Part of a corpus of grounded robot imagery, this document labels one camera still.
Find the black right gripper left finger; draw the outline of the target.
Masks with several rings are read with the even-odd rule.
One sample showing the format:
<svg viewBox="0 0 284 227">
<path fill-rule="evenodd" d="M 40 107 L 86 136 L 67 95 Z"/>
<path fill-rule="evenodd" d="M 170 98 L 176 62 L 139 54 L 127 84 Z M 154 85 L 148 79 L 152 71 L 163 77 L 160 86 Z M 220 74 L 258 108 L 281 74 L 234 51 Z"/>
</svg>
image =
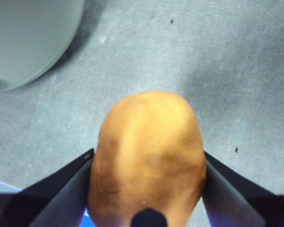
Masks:
<svg viewBox="0 0 284 227">
<path fill-rule="evenodd" d="M 0 193 L 0 227 L 78 227 L 94 149 L 20 192 Z"/>
</svg>

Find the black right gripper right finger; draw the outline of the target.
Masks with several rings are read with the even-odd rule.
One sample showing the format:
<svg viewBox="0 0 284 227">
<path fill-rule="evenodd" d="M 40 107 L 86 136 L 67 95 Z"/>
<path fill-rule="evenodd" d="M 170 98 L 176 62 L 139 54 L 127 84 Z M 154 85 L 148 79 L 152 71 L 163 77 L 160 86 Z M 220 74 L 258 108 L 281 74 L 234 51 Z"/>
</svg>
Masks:
<svg viewBox="0 0 284 227">
<path fill-rule="evenodd" d="M 208 153 L 202 200 L 212 227 L 284 227 L 284 195 L 241 176 Z"/>
</svg>

